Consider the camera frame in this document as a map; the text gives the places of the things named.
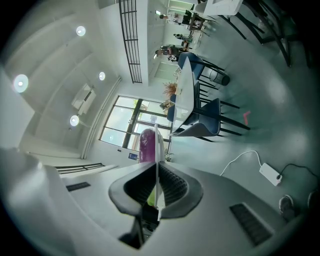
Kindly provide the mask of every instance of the purple object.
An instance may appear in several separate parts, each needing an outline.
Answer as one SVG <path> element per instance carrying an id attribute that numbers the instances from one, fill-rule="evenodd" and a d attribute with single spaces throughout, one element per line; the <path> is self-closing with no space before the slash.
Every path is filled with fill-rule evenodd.
<path id="1" fill-rule="evenodd" d="M 156 133 L 154 130 L 145 129 L 141 132 L 139 159 L 140 163 L 156 160 Z"/>

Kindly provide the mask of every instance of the pink object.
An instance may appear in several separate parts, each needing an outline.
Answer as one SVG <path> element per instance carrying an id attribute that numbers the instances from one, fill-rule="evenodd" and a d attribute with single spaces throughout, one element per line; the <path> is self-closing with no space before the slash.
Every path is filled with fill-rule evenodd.
<path id="1" fill-rule="evenodd" d="M 156 133 L 154 130 L 145 129 L 141 132 L 139 159 L 140 163 L 156 160 Z"/>
<path id="2" fill-rule="evenodd" d="M 247 119 L 247 115 L 251 114 L 250 111 L 246 112 L 243 114 L 243 118 L 244 118 L 244 123 L 247 126 L 248 125 L 248 119 Z"/>

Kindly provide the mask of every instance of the window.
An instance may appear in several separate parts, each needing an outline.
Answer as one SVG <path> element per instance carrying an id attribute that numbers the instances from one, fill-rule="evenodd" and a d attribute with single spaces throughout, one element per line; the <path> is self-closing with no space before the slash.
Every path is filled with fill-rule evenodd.
<path id="1" fill-rule="evenodd" d="M 118 97 L 104 125 L 100 140 L 125 149 L 139 151 L 140 134 L 145 129 L 158 130 L 167 151 L 171 142 L 172 123 L 160 108 L 161 102 Z"/>

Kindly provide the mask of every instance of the white ceiling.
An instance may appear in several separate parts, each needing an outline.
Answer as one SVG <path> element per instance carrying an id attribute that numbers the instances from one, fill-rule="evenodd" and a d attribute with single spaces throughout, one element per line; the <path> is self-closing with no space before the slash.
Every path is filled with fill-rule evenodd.
<path id="1" fill-rule="evenodd" d="M 69 131 L 77 113 L 71 101 L 84 84 L 94 87 L 97 98 L 80 120 L 90 126 L 118 76 L 101 34 L 95 0 L 47 0 L 39 3 L 12 35 L 3 55 L 12 81 L 19 74 L 29 78 L 21 95 L 35 110 L 28 132 L 48 142 L 78 149 L 89 128 Z M 76 34 L 84 26 L 86 34 Z M 100 81 L 99 72 L 106 79 Z"/>

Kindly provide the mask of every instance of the metal railing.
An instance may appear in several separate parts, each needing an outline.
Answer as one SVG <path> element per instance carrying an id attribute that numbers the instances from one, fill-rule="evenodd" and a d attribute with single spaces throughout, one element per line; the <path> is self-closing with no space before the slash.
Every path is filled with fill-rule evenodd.
<path id="1" fill-rule="evenodd" d="M 92 169 L 96 169 L 104 166 L 105 165 L 99 162 L 99 163 L 84 164 L 84 165 L 55 166 L 55 168 L 58 170 L 59 174 L 70 174 L 70 173 L 88 171 L 88 170 L 92 170 Z"/>
<path id="2" fill-rule="evenodd" d="M 142 83 L 138 31 L 137 0 L 119 0 L 119 11 L 126 59 L 133 83 Z"/>

